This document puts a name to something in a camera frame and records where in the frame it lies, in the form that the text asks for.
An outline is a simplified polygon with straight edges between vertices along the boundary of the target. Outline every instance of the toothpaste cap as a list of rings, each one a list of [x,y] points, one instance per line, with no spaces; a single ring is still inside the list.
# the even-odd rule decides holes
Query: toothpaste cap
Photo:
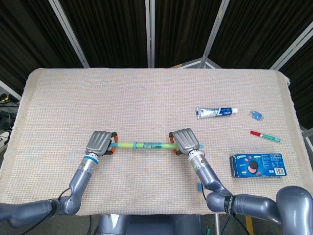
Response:
[[[237,108],[231,108],[231,113],[232,113],[232,114],[238,113],[238,109],[237,109]]]

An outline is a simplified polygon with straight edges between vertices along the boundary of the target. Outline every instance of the oreo box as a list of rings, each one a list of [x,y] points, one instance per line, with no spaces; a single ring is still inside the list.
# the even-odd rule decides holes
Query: oreo box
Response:
[[[280,153],[244,153],[230,157],[234,178],[286,176],[283,156]]]

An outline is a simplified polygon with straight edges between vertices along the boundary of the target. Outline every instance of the small blue object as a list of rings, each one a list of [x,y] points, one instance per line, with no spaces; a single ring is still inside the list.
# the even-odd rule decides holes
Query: small blue object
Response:
[[[254,119],[257,119],[258,121],[262,121],[264,118],[264,116],[261,113],[254,110],[250,111],[250,114]]]
[[[198,183],[198,192],[202,192],[202,183],[201,182]]]

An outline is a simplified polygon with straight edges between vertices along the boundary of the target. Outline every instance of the beige tablecloth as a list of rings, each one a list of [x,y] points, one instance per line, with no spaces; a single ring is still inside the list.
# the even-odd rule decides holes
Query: beige tablecloth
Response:
[[[0,202],[56,198],[68,187],[95,130],[121,142],[167,142],[190,127],[234,194],[275,200],[284,186],[313,193],[313,173],[287,86],[273,70],[37,69],[27,81],[0,170]],[[236,107],[228,117],[197,120],[196,107]],[[265,119],[254,120],[250,110]],[[259,131],[276,143],[250,134]],[[234,179],[229,156],[282,153],[287,177]],[[170,150],[118,149],[101,157],[78,215],[211,213],[186,156]]]

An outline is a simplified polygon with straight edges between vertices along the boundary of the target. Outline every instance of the toothpaste tube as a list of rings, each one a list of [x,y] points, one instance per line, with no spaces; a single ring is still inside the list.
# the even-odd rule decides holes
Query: toothpaste tube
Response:
[[[237,108],[196,108],[197,119],[225,116],[238,113]]]

